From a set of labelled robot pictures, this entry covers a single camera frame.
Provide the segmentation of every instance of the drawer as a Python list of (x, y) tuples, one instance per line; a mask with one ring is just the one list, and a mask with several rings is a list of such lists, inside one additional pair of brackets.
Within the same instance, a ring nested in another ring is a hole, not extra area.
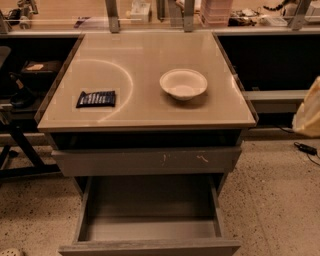
[(91, 177), (62, 255), (228, 256), (212, 175)]
[(52, 156), (65, 176), (106, 176), (227, 173), (240, 153), (233, 146), (54, 150)]

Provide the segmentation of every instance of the open drawer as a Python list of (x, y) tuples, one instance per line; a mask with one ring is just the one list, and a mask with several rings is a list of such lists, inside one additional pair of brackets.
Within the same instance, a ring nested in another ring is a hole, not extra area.
[(212, 175), (91, 177), (62, 255), (228, 256)]

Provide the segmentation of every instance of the bowl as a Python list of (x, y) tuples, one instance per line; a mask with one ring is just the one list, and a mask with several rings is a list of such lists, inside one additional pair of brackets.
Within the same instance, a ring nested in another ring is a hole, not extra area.
[(192, 69), (173, 69), (160, 78), (161, 88), (177, 100), (191, 100), (203, 93), (207, 79)]

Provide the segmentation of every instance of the countertop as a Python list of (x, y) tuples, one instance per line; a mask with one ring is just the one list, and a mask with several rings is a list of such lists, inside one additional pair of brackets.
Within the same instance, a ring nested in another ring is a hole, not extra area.
[[(190, 101), (166, 94), (159, 79), (176, 68), (208, 81)], [(82, 91), (116, 91), (116, 106), (76, 108)], [(255, 119), (210, 32), (86, 33), (38, 129), (41, 132), (215, 129)]]

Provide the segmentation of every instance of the speckled floor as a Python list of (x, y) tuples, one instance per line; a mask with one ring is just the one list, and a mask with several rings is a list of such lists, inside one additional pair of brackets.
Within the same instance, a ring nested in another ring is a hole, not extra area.
[[(257, 134), (245, 138), (240, 160), (219, 196), (227, 237), (242, 241), (235, 256), (319, 256), (320, 166), (293, 143), (320, 148), (320, 140), (284, 132)], [(36, 150), (44, 161), (52, 161), (50, 147)], [(23, 153), (8, 163), (22, 164), (29, 164)], [(80, 206), (72, 180), (61, 175), (3, 183), (0, 251), (18, 247), (26, 256), (59, 255), (59, 245), (73, 240)]]

